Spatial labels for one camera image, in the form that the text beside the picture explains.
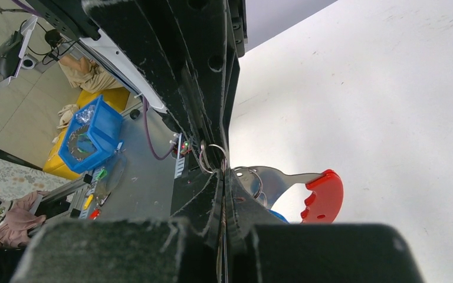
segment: white cylinder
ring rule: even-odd
[[[21,67],[26,70],[31,70],[37,64],[37,59],[35,59],[32,55],[25,54]]]

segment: keyboard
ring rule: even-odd
[[[23,35],[15,31],[0,46],[0,82],[14,75],[19,68],[18,57],[23,42]]]

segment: round hole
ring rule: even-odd
[[[221,72],[223,70],[223,57],[214,55],[209,58],[209,68],[215,73]]]
[[[25,60],[23,61],[23,66],[25,66],[25,67],[27,67],[27,68],[32,67],[32,65],[34,65],[34,62],[32,62],[32,60],[30,60],[30,59],[25,59]]]
[[[200,11],[207,6],[208,2],[208,0],[188,0],[188,5],[190,8]]]

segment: black hair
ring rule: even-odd
[[[60,44],[63,37],[61,37],[60,32],[56,29],[47,31],[44,35],[44,40],[51,46],[51,48],[56,48]]]

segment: person's arm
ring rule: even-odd
[[[85,57],[81,57],[81,60],[77,61],[72,55],[67,54],[60,59],[60,64],[77,70],[85,75],[91,71],[91,64]]]

